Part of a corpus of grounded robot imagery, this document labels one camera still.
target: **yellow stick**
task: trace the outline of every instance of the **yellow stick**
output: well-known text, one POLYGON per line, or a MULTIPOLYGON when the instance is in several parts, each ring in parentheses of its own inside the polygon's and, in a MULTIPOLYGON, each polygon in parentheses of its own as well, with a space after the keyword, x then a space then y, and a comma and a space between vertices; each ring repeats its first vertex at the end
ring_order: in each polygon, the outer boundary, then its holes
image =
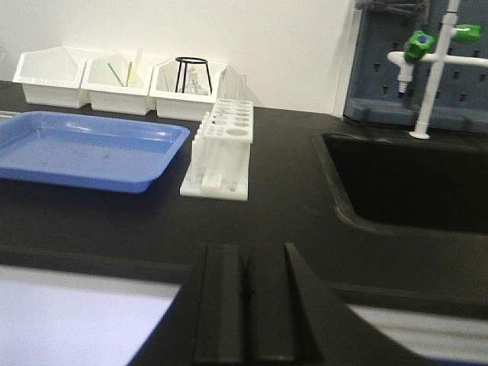
POLYGON ((132 73, 132 61, 129 62, 129 69, 127 69, 127 78, 125 79, 125 86, 129 86, 130 74, 132 73))

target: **white wall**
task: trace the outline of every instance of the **white wall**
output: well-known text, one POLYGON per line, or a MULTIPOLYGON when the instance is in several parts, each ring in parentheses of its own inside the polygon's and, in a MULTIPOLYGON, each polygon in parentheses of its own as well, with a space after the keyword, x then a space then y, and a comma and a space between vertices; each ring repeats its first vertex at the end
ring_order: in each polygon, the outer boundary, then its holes
POLYGON ((348 0, 0 0, 0 79, 29 50, 142 47, 229 63, 257 106, 332 113, 351 9, 348 0))

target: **green faucet handle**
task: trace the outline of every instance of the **green faucet handle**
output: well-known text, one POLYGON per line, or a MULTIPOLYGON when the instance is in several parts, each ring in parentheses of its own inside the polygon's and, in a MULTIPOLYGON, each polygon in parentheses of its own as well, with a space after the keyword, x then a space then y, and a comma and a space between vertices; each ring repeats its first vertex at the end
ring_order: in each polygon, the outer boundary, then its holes
POLYGON ((430 50, 434 43, 433 36, 416 30, 411 38, 405 43, 404 58, 407 63, 417 63, 430 50))
POLYGON ((456 34, 452 37, 454 42, 474 44, 481 37, 481 26, 473 24, 459 24, 455 28, 456 34))

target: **gray pegboard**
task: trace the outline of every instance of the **gray pegboard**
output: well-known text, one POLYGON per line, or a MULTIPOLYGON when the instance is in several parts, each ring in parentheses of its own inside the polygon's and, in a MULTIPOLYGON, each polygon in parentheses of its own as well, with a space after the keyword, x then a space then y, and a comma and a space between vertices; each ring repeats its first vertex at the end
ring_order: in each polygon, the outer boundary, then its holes
MULTIPOLYGON (((431 1, 429 22, 379 11, 363 11, 358 45, 345 104, 345 116, 356 121, 414 126, 430 63, 418 63, 403 98, 398 96, 399 68, 388 61, 392 50, 418 29, 436 39, 448 0, 431 1)), ((458 24, 479 24, 488 30, 488 1, 463 0, 458 24)), ((450 54, 488 58, 488 32, 474 45, 451 43, 450 54)), ((430 126, 488 133, 488 68, 445 65, 430 126)))

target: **black wire stand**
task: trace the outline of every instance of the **black wire stand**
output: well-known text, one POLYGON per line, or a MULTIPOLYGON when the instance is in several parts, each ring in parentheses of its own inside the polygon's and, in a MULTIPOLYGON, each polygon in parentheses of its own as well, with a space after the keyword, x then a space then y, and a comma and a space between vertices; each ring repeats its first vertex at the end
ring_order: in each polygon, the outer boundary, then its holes
POLYGON ((183 86, 181 87, 181 92, 185 93, 186 72, 188 69, 188 64, 190 63, 192 65, 205 65, 205 68, 207 69, 208 86, 210 87, 210 93, 212 94, 212 81, 210 80, 210 70, 208 69, 208 61, 206 59, 202 59, 200 57, 180 56, 180 57, 176 57, 175 61, 180 64, 178 67, 178 76, 176 78, 175 93, 178 92, 178 84, 180 82, 182 64, 185 65, 185 70, 183 72, 183 86))

